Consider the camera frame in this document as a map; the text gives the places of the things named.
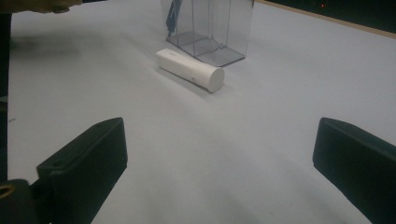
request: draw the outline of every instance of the cylindrical object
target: cylindrical object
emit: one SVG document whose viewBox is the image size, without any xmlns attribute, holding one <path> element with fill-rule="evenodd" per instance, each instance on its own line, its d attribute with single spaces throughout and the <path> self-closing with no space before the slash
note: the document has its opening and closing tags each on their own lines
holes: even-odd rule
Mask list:
<svg viewBox="0 0 396 224">
<path fill-rule="evenodd" d="M 223 85 L 224 70 L 222 68 L 201 63 L 170 49 L 160 50 L 156 55 L 161 68 L 196 83 L 210 92 L 217 91 Z"/>
</svg>

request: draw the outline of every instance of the clear plastic container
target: clear plastic container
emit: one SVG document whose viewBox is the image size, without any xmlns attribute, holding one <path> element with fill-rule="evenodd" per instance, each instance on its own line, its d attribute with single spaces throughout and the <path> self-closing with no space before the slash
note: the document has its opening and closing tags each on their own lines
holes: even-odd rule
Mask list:
<svg viewBox="0 0 396 224">
<path fill-rule="evenodd" d="M 161 0 L 166 40 L 216 67 L 244 59 L 253 0 Z"/>
</svg>

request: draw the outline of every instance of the table surface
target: table surface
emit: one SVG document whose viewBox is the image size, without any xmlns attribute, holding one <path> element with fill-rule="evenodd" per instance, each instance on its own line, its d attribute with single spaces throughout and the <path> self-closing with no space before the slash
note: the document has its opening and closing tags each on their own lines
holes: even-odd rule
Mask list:
<svg viewBox="0 0 396 224">
<path fill-rule="evenodd" d="M 158 68 L 158 0 L 13 17 L 9 178 L 123 117 L 128 168 L 93 223 L 369 223 L 314 167 L 322 117 L 396 144 L 396 40 L 255 4 L 215 93 Z"/>
</svg>

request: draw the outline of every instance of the white cylinder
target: white cylinder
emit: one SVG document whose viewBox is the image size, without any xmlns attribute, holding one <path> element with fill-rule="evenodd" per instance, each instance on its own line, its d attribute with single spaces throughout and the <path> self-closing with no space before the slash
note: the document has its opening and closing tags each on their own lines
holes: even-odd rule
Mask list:
<svg viewBox="0 0 396 224">
<path fill-rule="evenodd" d="M 170 49 L 160 50 L 156 55 L 158 65 L 162 69 L 196 83 L 210 92 L 217 91 L 223 85 L 224 70 L 222 68 L 201 63 Z"/>
</svg>

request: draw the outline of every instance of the acrylic container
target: acrylic container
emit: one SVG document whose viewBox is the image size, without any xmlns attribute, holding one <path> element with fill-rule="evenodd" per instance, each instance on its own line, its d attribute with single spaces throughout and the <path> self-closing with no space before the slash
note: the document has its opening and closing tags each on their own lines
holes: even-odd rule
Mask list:
<svg viewBox="0 0 396 224">
<path fill-rule="evenodd" d="M 246 57 L 254 0 L 161 2 L 168 42 L 216 67 Z"/>
</svg>

